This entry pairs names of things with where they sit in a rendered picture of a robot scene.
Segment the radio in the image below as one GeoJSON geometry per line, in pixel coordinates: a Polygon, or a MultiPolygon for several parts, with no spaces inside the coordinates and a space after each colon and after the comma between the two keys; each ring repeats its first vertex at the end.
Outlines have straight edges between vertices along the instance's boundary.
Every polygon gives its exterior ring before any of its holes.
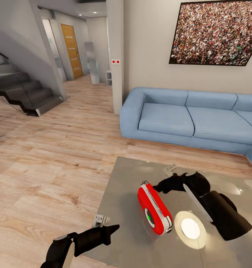
{"type": "Polygon", "coordinates": [[[172,231],[172,216],[151,184],[140,185],[138,200],[156,234],[163,235],[172,231]]]}

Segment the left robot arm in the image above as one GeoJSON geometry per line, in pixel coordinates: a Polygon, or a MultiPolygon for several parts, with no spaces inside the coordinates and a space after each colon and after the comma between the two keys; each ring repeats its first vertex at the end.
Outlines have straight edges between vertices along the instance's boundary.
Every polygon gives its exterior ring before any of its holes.
{"type": "Polygon", "coordinates": [[[111,243],[111,234],[120,228],[120,225],[104,226],[110,224],[111,218],[96,214],[92,228],[83,233],[70,233],[62,235],[53,240],[49,247],[44,262],[40,268],[70,268],[73,257],[94,249],[104,243],[111,243]]]}

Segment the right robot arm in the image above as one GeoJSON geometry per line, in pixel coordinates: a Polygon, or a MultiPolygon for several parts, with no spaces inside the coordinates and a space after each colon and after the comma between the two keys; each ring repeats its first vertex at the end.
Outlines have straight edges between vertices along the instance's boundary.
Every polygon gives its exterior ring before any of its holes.
{"type": "Polygon", "coordinates": [[[163,194],[186,191],[208,221],[216,229],[239,260],[243,268],[252,268],[252,225],[239,213],[235,204],[225,195],[210,192],[210,183],[198,172],[178,176],[171,173],[176,164],[163,169],[165,179],[153,189],[163,194]]]}

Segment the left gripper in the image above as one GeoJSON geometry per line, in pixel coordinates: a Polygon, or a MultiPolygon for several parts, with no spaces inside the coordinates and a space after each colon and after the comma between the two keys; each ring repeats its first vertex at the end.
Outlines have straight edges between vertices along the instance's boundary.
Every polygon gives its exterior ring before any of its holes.
{"type": "Polygon", "coordinates": [[[88,251],[94,249],[95,247],[104,243],[109,245],[111,243],[111,234],[120,228],[120,225],[114,226],[102,226],[102,227],[92,227],[86,230],[88,235],[88,251]]]}

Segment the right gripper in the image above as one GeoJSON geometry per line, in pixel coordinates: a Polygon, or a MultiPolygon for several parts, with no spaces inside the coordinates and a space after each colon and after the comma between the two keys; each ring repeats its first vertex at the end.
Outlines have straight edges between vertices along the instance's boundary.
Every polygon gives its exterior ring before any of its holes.
{"type": "Polygon", "coordinates": [[[164,179],[161,181],[157,186],[153,186],[153,189],[157,192],[163,192],[163,194],[169,193],[171,190],[179,191],[176,189],[174,180],[176,179],[178,175],[176,173],[173,173],[173,176],[167,179],[164,179]]]}

